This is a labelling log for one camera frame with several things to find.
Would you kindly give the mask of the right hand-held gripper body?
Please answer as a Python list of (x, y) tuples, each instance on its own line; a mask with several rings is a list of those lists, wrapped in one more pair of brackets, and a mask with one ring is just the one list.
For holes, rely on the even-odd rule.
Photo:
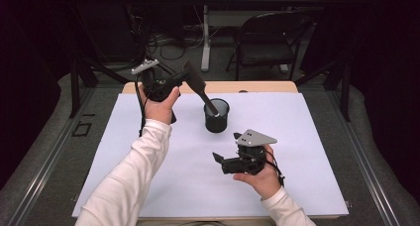
[(247, 130), (236, 140), (238, 147), (237, 158), (225, 159), (221, 164), (224, 174), (227, 173), (250, 173), (258, 174), (267, 163), (265, 145), (275, 144), (277, 139), (257, 132)]

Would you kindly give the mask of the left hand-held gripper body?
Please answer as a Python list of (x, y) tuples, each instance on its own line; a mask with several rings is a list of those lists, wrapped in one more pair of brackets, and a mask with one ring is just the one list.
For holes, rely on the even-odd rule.
[(132, 68), (131, 74), (141, 80), (147, 97), (152, 101), (164, 101), (172, 90), (165, 85), (165, 81), (174, 72), (165, 69), (157, 59), (145, 59)]

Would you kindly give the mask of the black spatula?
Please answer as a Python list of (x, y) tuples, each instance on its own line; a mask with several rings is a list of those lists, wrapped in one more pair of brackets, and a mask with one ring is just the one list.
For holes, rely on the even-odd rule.
[(193, 90), (203, 100), (203, 102), (206, 104), (212, 115), (218, 117), (219, 111), (205, 93), (205, 81), (201, 78), (201, 76), (189, 60), (184, 64), (182, 70), (185, 71), (187, 74), (185, 81), (190, 87), (190, 89)]

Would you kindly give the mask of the black mesh pen cup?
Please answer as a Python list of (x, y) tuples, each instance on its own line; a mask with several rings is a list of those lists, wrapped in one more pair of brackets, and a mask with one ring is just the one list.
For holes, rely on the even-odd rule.
[(216, 107), (219, 115), (215, 117), (207, 105), (204, 106), (205, 127), (211, 133), (221, 133), (227, 129), (229, 104), (220, 98), (213, 98), (211, 102)]

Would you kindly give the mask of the person's left hand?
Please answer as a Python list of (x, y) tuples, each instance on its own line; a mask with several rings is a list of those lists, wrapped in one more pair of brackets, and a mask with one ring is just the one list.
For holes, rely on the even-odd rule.
[(147, 97), (142, 84), (139, 85), (139, 94), (144, 108), (145, 117), (147, 119), (156, 120), (166, 125), (171, 124), (172, 107), (179, 97), (178, 86), (173, 87), (169, 95), (162, 102), (151, 101)]

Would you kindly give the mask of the person's right hand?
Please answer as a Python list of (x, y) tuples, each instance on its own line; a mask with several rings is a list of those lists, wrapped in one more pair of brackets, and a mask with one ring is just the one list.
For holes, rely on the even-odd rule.
[(233, 180), (241, 181), (250, 185), (261, 197), (261, 200), (271, 198), (281, 189), (276, 168), (273, 166), (273, 149), (270, 145), (265, 145), (264, 149), (267, 160), (267, 164), (264, 165), (264, 169), (256, 175), (235, 173), (233, 176)]

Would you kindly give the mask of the black folding chair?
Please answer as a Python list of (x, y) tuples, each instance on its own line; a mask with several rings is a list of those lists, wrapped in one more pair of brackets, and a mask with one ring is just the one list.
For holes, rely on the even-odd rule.
[(253, 16), (234, 39), (234, 51), (226, 70), (234, 62), (236, 79), (239, 79), (241, 66), (287, 65), (291, 80), (302, 38), (313, 24), (313, 18), (304, 12), (268, 12)]

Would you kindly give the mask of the black metal frame post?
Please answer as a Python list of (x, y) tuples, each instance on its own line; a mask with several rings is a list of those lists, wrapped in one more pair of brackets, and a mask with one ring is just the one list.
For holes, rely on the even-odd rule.
[(67, 43), (72, 57), (72, 65), (70, 66), (72, 106), (69, 117), (73, 118), (81, 107), (79, 80), (82, 80), (88, 88), (95, 88), (98, 85), (98, 79), (94, 74), (95, 70), (104, 73), (122, 84), (128, 83), (129, 80), (95, 60), (93, 57), (85, 55), (75, 41), (69, 40)]
[(351, 65), (348, 61), (334, 59), (327, 64), (306, 73), (303, 77), (294, 81), (296, 86), (299, 86), (322, 72), (328, 71), (327, 77), (323, 83), (325, 90), (335, 90), (338, 84), (341, 84), (340, 94), (340, 111), (346, 121), (350, 122), (349, 115), (349, 98), (350, 98), (350, 84), (351, 84)]

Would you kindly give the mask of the aluminium floor rail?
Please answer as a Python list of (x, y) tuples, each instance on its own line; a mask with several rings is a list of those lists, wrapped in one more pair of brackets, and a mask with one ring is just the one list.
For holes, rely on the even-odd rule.
[(346, 131), (351, 142), (351, 149), (353, 156), (358, 164), (364, 181), (367, 185), (369, 194), (378, 210), (378, 213), (384, 223), (384, 226), (400, 226), (400, 223), (390, 205), (390, 202), (378, 181), (378, 178), (373, 171), (373, 168), (368, 160), (368, 157), (363, 149), (363, 146), (357, 137), (352, 125), (343, 116), (340, 108), (340, 99), (335, 91), (326, 92), (337, 118)]
[(72, 226), (76, 201), (87, 178), (97, 141), (100, 114), (97, 91), (82, 94), (81, 107), (69, 116), (68, 99), (52, 117), (0, 191), (0, 226)]

